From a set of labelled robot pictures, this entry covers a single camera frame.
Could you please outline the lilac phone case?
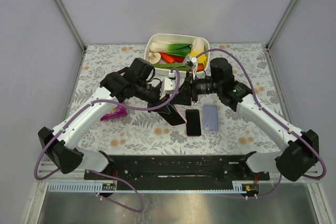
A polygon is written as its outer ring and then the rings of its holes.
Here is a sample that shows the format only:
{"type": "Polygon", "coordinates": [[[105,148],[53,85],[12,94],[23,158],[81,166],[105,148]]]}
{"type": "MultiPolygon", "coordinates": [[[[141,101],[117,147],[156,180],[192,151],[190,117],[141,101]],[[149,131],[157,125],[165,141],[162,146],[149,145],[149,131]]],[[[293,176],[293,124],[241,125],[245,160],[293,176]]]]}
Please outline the lilac phone case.
{"type": "Polygon", "coordinates": [[[205,104],[203,106],[203,124],[205,132],[219,131],[219,117],[217,105],[205,104]]]}

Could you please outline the toy red chili pepper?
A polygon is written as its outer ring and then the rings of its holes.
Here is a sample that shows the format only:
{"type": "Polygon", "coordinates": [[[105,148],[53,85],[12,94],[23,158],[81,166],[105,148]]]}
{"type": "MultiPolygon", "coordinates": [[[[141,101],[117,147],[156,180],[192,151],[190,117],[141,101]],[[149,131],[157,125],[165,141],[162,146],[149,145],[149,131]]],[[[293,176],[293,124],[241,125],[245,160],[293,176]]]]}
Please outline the toy red chili pepper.
{"type": "Polygon", "coordinates": [[[166,63],[172,64],[172,63],[182,63],[184,61],[184,58],[172,56],[169,54],[166,54],[164,52],[160,52],[161,59],[164,60],[166,63]]]}

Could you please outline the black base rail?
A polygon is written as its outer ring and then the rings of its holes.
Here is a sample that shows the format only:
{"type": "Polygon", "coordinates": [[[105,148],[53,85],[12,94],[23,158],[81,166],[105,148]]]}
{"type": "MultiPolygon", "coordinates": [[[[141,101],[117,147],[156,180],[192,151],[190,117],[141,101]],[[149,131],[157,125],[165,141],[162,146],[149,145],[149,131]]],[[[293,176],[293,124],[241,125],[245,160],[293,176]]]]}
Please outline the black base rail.
{"type": "Polygon", "coordinates": [[[124,179],[138,191],[229,190],[234,181],[269,181],[254,173],[248,155],[111,155],[104,175],[124,179]]]}

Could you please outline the toy napa cabbage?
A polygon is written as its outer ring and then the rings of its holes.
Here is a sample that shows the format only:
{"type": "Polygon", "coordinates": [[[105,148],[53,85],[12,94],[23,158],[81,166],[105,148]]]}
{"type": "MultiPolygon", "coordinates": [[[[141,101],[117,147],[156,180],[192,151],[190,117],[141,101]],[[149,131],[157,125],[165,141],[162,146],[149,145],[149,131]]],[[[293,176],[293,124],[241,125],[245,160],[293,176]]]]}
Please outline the toy napa cabbage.
{"type": "MultiPolygon", "coordinates": [[[[205,51],[205,44],[204,44],[203,39],[195,38],[192,42],[191,51],[188,54],[188,56],[196,57],[204,51],[205,51]]],[[[206,65],[206,62],[207,62],[207,57],[205,54],[202,54],[201,56],[198,57],[199,64],[206,65]]]]}

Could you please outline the purple snack packet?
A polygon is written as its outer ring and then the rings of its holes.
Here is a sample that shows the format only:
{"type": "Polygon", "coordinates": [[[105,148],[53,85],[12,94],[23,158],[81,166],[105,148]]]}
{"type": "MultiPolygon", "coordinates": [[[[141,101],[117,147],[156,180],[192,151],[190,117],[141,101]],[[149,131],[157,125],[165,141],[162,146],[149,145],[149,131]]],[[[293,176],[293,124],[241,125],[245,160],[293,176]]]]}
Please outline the purple snack packet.
{"type": "Polygon", "coordinates": [[[124,116],[127,116],[127,111],[124,107],[122,106],[116,106],[113,108],[111,111],[109,111],[107,114],[105,114],[100,121],[107,121],[107,120],[112,120],[112,119],[117,119],[121,118],[124,116]]]}

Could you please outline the toy orange tomato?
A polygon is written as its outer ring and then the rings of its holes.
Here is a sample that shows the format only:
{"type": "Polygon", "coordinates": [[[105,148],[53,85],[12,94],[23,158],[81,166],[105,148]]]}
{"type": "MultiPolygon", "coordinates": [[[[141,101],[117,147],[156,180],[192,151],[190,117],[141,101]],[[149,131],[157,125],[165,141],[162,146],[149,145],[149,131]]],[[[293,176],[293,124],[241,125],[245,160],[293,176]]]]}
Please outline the toy orange tomato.
{"type": "Polygon", "coordinates": [[[197,72],[202,72],[202,71],[204,71],[204,66],[203,66],[203,64],[198,64],[198,65],[197,65],[197,72]]]}

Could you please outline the black phone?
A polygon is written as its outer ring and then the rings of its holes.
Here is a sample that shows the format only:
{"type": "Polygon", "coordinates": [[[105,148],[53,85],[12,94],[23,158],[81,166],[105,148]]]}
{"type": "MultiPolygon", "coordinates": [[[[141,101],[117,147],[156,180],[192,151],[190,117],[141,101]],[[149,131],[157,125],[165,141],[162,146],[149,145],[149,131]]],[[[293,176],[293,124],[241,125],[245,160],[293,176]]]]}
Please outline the black phone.
{"type": "Polygon", "coordinates": [[[197,109],[188,109],[185,111],[186,117],[186,134],[187,136],[198,137],[201,136],[201,122],[200,114],[197,109]]]}

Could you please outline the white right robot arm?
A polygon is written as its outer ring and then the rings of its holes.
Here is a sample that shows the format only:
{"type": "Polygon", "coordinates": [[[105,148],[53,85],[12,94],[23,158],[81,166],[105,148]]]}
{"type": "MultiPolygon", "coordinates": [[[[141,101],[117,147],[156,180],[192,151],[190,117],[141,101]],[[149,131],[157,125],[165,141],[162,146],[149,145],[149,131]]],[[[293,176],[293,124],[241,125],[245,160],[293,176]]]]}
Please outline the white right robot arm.
{"type": "Polygon", "coordinates": [[[221,103],[247,118],[265,132],[278,146],[279,152],[252,153],[246,164],[254,173],[278,171],[295,182],[318,162],[319,137],[313,130],[302,129],[268,110],[253,90],[234,77],[231,64],[225,58],[210,61],[211,75],[203,79],[188,73],[173,102],[191,105],[199,95],[217,94],[221,103]]]}

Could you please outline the toy mushroom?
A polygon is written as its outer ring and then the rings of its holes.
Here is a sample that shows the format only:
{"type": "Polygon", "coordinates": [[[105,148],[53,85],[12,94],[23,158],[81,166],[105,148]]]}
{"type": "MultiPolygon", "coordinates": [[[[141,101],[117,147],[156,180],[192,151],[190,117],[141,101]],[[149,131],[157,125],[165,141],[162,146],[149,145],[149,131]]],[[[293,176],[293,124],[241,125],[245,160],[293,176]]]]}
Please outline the toy mushroom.
{"type": "Polygon", "coordinates": [[[148,62],[150,64],[157,64],[161,60],[161,54],[159,52],[150,52],[148,54],[148,62]]]}

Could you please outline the toy bok choy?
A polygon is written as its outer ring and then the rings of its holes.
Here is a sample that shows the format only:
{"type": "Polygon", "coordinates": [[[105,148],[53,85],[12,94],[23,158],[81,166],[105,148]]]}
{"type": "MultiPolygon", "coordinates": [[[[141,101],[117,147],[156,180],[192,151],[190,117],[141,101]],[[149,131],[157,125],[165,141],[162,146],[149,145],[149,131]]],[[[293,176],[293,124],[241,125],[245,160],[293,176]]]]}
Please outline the toy bok choy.
{"type": "Polygon", "coordinates": [[[163,52],[171,56],[185,58],[191,52],[191,44],[152,42],[149,46],[150,52],[163,52]]]}

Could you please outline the toy green bean pod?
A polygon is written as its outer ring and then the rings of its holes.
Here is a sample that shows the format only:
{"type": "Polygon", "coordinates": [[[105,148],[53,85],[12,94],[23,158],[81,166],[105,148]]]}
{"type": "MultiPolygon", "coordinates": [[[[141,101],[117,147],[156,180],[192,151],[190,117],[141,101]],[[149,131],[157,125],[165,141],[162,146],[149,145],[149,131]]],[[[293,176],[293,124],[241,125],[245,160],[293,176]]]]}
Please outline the toy green bean pod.
{"type": "Polygon", "coordinates": [[[172,69],[176,68],[179,71],[189,71],[189,68],[183,65],[182,62],[175,62],[175,63],[156,63],[153,65],[155,68],[160,69],[172,69]]]}

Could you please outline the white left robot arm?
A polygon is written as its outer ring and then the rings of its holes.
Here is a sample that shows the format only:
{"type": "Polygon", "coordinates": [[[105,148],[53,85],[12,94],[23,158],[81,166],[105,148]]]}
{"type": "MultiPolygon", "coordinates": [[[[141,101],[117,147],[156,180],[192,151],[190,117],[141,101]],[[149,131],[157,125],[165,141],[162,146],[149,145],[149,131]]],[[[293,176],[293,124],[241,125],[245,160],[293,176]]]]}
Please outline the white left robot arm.
{"type": "Polygon", "coordinates": [[[142,58],[135,58],[129,67],[107,74],[91,97],[70,117],[53,129],[43,127],[38,132],[43,154],[47,155],[63,174],[77,168],[102,171],[109,164],[101,152],[90,152],[78,148],[78,143],[86,132],[106,113],[116,106],[132,109],[124,103],[130,98],[138,98],[148,103],[143,111],[158,111],[167,106],[178,94],[181,76],[176,68],[171,70],[168,89],[173,94],[167,98],[167,90],[161,86],[151,88],[147,78],[155,69],[142,58]]]}

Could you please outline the white rectangular food container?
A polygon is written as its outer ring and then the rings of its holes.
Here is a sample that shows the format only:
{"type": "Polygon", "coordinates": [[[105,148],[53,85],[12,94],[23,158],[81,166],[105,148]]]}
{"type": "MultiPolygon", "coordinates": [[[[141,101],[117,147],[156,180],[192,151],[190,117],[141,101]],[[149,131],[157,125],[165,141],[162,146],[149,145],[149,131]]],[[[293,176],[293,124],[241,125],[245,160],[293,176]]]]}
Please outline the white rectangular food container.
{"type": "MultiPolygon", "coordinates": [[[[184,43],[184,44],[191,44],[195,38],[201,38],[204,41],[205,44],[205,51],[210,49],[209,42],[202,37],[196,37],[196,36],[189,36],[189,35],[177,35],[177,34],[155,34],[150,39],[146,46],[145,53],[144,53],[144,59],[148,61],[148,54],[150,53],[149,46],[152,42],[168,42],[168,43],[184,43]]],[[[164,60],[160,60],[159,63],[166,63],[164,60]]],[[[168,76],[171,69],[160,69],[155,68],[155,73],[162,75],[162,76],[168,76]]],[[[179,71],[181,78],[185,78],[187,72],[191,71],[179,71]]]]}

